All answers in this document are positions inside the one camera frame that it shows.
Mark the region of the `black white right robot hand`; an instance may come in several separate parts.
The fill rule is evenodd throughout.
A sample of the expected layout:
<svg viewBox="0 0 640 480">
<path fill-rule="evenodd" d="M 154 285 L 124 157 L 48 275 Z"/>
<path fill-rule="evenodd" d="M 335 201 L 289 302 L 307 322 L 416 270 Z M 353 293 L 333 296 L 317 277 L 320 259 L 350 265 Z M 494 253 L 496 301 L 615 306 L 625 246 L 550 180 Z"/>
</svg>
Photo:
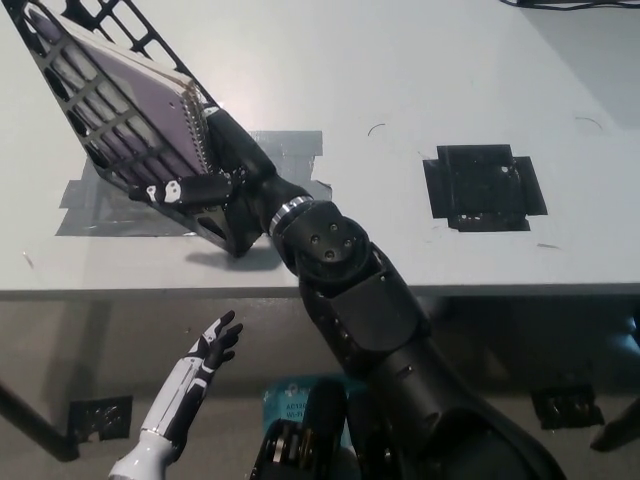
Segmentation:
<svg viewBox="0 0 640 480">
<path fill-rule="evenodd" d="M 303 187 L 282 178 L 253 137 L 225 110 L 208 113 L 214 171 L 128 188 L 134 201 L 175 210 L 218 211 L 214 232 L 229 240 L 250 231 L 268 233 L 280 219 L 313 200 Z"/>
</svg>

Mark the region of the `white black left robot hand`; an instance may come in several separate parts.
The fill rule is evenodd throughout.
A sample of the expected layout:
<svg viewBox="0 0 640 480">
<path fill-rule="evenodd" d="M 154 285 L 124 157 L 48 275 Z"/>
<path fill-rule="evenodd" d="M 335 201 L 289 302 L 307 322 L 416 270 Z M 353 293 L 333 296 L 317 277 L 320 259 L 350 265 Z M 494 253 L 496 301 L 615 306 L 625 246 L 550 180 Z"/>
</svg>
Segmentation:
<svg viewBox="0 0 640 480">
<path fill-rule="evenodd" d="M 233 325 L 235 312 L 216 319 L 174 365 L 142 423 L 181 451 L 189 429 L 219 368 L 235 356 L 243 325 Z"/>
</svg>

